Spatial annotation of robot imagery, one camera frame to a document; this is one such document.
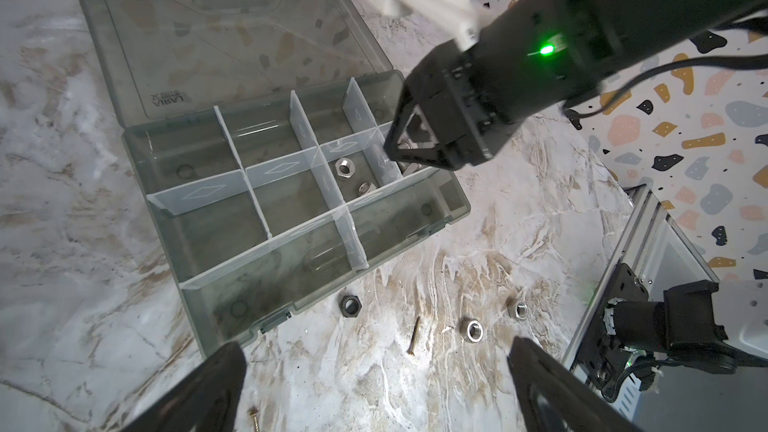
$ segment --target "open box lid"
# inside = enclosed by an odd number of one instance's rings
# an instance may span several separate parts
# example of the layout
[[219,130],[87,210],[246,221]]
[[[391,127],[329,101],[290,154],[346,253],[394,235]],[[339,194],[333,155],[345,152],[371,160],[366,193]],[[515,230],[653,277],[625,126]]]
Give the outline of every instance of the open box lid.
[[351,0],[80,0],[123,127],[392,69]]

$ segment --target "translucent gray storage box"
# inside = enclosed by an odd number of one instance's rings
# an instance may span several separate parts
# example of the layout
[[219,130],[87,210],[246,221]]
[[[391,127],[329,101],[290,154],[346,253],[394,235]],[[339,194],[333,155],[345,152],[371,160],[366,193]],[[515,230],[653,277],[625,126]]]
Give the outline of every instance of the translucent gray storage box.
[[350,0],[80,1],[204,355],[469,213],[386,157],[402,75]]

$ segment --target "gold screw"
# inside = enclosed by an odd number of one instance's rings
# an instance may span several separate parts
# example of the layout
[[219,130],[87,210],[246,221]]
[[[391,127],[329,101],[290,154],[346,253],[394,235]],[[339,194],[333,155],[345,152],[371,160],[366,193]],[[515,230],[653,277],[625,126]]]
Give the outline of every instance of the gold screw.
[[248,410],[248,415],[254,421],[254,432],[259,432],[259,419],[256,417],[258,413],[259,411],[254,407]]
[[419,315],[416,318],[416,325],[413,326],[413,335],[411,335],[411,346],[408,348],[409,355],[414,355],[413,349],[416,346],[416,342],[418,341],[418,325],[421,323],[421,321],[422,321],[422,316]]

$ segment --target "black hex nut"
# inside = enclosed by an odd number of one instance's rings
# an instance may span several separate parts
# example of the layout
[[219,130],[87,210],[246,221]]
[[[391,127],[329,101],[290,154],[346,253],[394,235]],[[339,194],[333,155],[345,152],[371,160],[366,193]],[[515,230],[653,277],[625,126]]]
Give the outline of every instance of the black hex nut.
[[362,304],[357,295],[345,295],[339,302],[339,308],[344,317],[357,317],[362,310]]

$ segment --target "marble tabletop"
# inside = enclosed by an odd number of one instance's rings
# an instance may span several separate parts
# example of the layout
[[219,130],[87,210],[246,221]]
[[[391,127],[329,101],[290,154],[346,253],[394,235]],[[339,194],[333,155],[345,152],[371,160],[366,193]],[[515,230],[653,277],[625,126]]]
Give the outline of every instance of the marble tabletop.
[[[404,73],[447,39],[352,2]],[[0,92],[2,428],[116,430],[202,358],[78,0],[0,0]],[[513,337],[564,352],[631,206],[554,110],[456,175],[472,213],[351,283],[358,318],[333,295],[244,349],[237,430],[252,406],[262,430],[523,429]]]

